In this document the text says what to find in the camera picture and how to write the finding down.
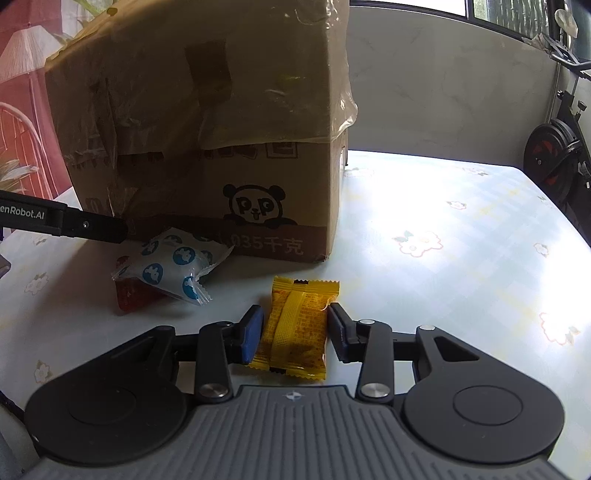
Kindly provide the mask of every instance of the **blue polka dot wrapper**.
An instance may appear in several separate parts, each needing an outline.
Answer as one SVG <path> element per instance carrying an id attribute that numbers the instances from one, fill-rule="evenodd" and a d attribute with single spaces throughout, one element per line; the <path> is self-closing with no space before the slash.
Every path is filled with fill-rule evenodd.
<path id="1" fill-rule="evenodd" d="M 112 277 L 139 278 L 171 297 L 203 305 L 211 297 L 199 278 L 223 262 L 232 248 L 171 228 L 143 244 Z"/>

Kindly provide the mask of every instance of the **panda logo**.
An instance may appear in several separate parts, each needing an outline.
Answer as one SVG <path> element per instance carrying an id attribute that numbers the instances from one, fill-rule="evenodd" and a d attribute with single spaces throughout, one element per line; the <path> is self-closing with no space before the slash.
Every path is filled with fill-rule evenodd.
<path id="1" fill-rule="evenodd" d="M 230 206 L 230 213 L 224 215 L 224 219 L 234 220 L 237 225 L 250 223 L 267 228 L 297 225 L 294 220 L 283 217 L 281 201 L 285 199 L 285 192 L 277 185 L 266 189 L 258 185 L 235 187 L 228 184 L 223 188 L 223 194 L 229 199 Z"/>

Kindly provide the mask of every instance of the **wall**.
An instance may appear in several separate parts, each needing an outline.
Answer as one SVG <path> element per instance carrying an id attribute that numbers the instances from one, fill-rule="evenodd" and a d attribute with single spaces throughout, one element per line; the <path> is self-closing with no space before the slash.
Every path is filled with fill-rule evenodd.
<path id="1" fill-rule="evenodd" d="M 545 53 L 465 22 L 367 7 L 351 9 L 347 49 L 351 149 L 521 167 L 553 87 Z"/>

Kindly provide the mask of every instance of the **metal screw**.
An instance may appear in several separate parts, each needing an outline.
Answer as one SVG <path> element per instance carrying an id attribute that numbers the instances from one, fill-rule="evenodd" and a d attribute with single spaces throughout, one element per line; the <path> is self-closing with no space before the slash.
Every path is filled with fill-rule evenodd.
<path id="1" fill-rule="evenodd" d="M 219 383 L 206 383 L 199 387 L 199 393 L 207 398 L 222 398 L 228 394 L 227 387 Z"/>
<path id="2" fill-rule="evenodd" d="M 361 387 L 361 393 L 370 398 L 384 398 L 390 394 L 390 388 L 383 383 L 366 383 Z"/>

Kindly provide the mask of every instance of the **table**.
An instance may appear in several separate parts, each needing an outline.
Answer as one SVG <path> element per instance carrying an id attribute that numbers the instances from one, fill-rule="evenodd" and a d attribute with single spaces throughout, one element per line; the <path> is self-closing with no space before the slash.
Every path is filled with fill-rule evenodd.
<path id="1" fill-rule="evenodd" d="M 69 190 L 61 200 L 78 206 Z M 135 245 L 15 232 L 0 244 L 12 270 L 0 280 L 0 388 L 24 407 L 40 384 L 156 325 L 178 334 L 237 321 L 253 303 L 268 311 L 274 275 L 340 280 L 352 318 L 400 332 L 436 325 L 550 387 L 566 410 L 551 461 L 575 480 L 591 473 L 591 251 L 519 170 L 352 151 L 330 258 L 316 265 L 230 256 L 205 281 L 204 307 L 165 299 L 117 313 L 109 276 Z M 326 384 L 354 391 L 359 364 L 329 344 Z M 239 384 L 297 379 L 233 366 Z M 413 385 L 396 364 L 397 393 Z M 191 378 L 183 365 L 179 384 Z M 35 454 L 2 412 L 0 430 L 20 461 Z"/>

